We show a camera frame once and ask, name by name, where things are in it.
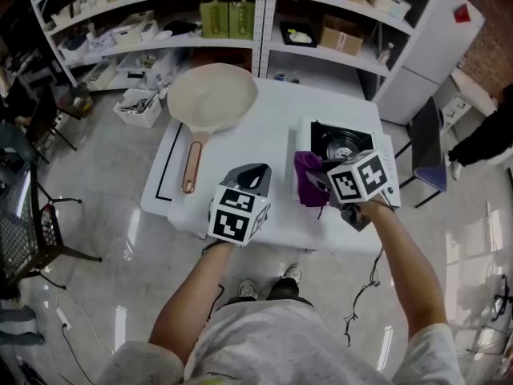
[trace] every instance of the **copper pan handle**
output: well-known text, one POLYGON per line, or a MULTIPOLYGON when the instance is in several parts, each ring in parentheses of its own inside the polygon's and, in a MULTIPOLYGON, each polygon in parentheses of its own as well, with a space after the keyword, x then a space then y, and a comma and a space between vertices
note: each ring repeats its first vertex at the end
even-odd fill
POLYGON ((187 165, 185 166, 184 179, 182 181, 182 191, 185 194, 192 194, 196 189, 196 177, 200 167, 201 153, 209 138, 210 134, 207 132, 192 133, 187 165))

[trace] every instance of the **black tray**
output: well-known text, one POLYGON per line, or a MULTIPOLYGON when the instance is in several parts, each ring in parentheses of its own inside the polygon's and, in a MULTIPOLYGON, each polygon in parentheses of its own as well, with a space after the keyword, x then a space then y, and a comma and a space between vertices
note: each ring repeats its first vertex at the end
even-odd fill
POLYGON ((317 40, 313 35, 312 27, 308 24, 300 22, 280 22, 281 36, 283 37, 283 43, 288 46, 301 46, 301 47, 317 47, 317 40), (307 34, 311 39, 311 43, 296 43, 289 38, 288 29, 294 29, 299 33, 307 34))

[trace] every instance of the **portable gas stove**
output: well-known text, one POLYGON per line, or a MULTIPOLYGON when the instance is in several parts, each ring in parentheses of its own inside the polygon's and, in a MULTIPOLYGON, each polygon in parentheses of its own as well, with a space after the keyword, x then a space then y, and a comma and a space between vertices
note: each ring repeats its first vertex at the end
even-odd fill
MULTIPOLYGON (((401 206, 395 168, 394 150, 389 136, 382 132, 365 132, 354 127, 341 127, 339 123, 302 117, 297 130, 297 151, 311 151, 324 161, 331 160, 329 168, 335 168, 354 152, 378 150, 390 179, 390 186, 385 189, 389 202, 401 206)), ((294 197, 297 195, 297 178, 293 180, 294 197)))

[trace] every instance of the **gray t-shirt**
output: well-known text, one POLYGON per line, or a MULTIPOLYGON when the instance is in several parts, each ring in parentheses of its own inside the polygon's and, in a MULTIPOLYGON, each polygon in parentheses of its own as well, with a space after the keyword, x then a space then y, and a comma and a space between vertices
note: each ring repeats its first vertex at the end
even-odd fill
POLYGON ((171 351, 127 342, 97 385, 348 384, 463 385, 445 324, 428 326, 408 344, 390 382, 333 340, 311 306, 292 300, 240 302, 221 308, 202 332, 184 373, 171 351))

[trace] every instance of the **refrigerator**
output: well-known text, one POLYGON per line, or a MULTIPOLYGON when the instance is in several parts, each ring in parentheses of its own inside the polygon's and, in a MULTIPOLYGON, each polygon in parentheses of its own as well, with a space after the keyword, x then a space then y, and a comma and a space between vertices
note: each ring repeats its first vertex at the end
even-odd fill
POLYGON ((449 77, 484 22, 468 0, 438 0, 406 61, 378 101, 380 118, 408 124, 449 77), (457 23, 454 11, 463 4, 471 21, 457 23))

